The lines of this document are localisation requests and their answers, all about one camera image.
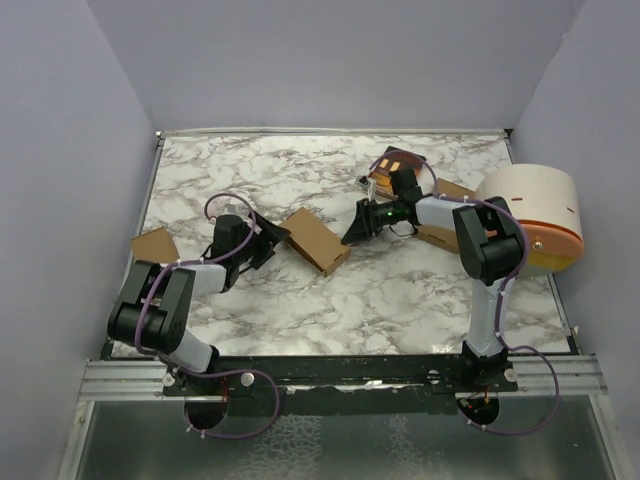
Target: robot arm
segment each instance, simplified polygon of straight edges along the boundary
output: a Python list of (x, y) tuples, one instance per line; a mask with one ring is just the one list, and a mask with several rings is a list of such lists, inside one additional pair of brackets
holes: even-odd
[[(492, 359), (506, 361), (506, 351), (496, 331), (502, 330), (513, 279), (502, 290), (500, 287), (524, 255), (516, 225), (490, 206), (423, 196), (413, 169), (392, 172), (391, 185), (397, 200), (381, 204), (373, 199), (357, 202), (356, 218), (342, 242), (354, 244), (369, 240), (385, 225), (400, 221), (455, 230), (462, 265), (473, 278), (471, 324), (463, 355), (470, 357), (481, 370), (482, 363), (495, 363)], [(500, 197), (487, 202), (509, 211), (506, 201)], [(500, 295), (503, 308), (496, 313)], [(476, 369), (472, 375), (481, 375), (481, 372)]]
[[(202, 264), (182, 266), (166, 275), (152, 299), (142, 330), (141, 345), (158, 352), (174, 365), (193, 372), (207, 372), (219, 357), (218, 350), (198, 340), (187, 328), (192, 295), (227, 292), (238, 280), (240, 268), (258, 269), (274, 255), (274, 247), (289, 236), (258, 213), (259, 233), (239, 252), (217, 264), (205, 263), (233, 251), (249, 233), (249, 226), (236, 215), (216, 220), (213, 242), (202, 256)], [(136, 325), (144, 299), (162, 267), (157, 263), (136, 261), (111, 311), (108, 335), (134, 345)]]

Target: lavender wall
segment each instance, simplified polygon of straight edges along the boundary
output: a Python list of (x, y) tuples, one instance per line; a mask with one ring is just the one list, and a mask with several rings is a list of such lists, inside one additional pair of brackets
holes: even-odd
[(630, 453), (640, 451), (639, 21), (635, 0), (587, 0), (513, 137), (517, 161), (558, 167), (578, 185), (586, 255), (558, 284), (600, 358)]
[(81, 0), (5, 2), (0, 65), (1, 476), (51, 479), (155, 139)]
[(89, 0), (159, 129), (510, 128), (581, 0)]

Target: bolt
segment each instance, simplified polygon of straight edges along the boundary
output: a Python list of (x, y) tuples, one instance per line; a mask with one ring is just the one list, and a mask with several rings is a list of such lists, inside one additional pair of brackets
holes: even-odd
[(253, 373), (245, 372), (240, 377), (240, 383), (245, 387), (250, 387), (251, 385), (253, 385), (255, 379), (256, 378), (253, 376)]
[(172, 387), (176, 383), (176, 379), (170, 373), (165, 373), (162, 377), (162, 385)]
[[(437, 370), (429, 370), (429, 377), (436, 377), (440, 375), (440, 372)], [(429, 378), (429, 383), (431, 385), (437, 385), (440, 383), (440, 379), (438, 378)]]
[(507, 368), (504, 371), (504, 378), (507, 380), (507, 382), (513, 383), (518, 380), (518, 374), (513, 368)]

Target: marble surface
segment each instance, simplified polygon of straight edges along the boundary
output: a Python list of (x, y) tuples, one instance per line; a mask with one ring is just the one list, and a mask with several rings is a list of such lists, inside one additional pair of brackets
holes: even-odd
[[(230, 191), (275, 223), (304, 206), (342, 236), (363, 197), (355, 176), (388, 145), (425, 155), (439, 177), (472, 189), (510, 163), (499, 134), (173, 137), (165, 142), (144, 231), (164, 225), (182, 258), (198, 258), (213, 232), (203, 205)], [(431, 191), (428, 172), (420, 183)], [(221, 199), (210, 213), (242, 213), (235, 205)], [(471, 280), (456, 255), (385, 231), (353, 247), (325, 278), (288, 245), (276, 251), (231, 291), (193, 298), (188, 326), (197, 337), (225, 355), (460, 351)], [(507, 324), (512, 345), (569, 350), (546, 278), (516, 282)], [(133, 353), (121, 344), (113, 352)]]

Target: brown cardboard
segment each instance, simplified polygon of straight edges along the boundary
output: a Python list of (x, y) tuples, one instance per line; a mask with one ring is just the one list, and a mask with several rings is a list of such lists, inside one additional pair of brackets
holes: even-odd
[(171, 263), (180, 258), (176, 244), (164, 227), (132, 238), (131, 252), (135, 260), (153, 263)]
[[(463, 198), (467, 195), (469, 198), (474, 198), (475, 193), (473, 190), (461, 187), (455, 183), (451, 183), (442, 178), (438, 179), (436, 191), (438, 193), (446, 193), (450, 197)], [(453, 230), (447, 230), (440, 227), (417, 227), (416, 237), (420, 240), (424, 240), (431, 245), (443, 248), (452, 253), (460, 253), (458, 249), (458, 241), (456, 239), (456, 233)]]
[(349, 258), (351, 248), (306, 208), (280, 224), (291, 232), (287, 242), (326, 277)]

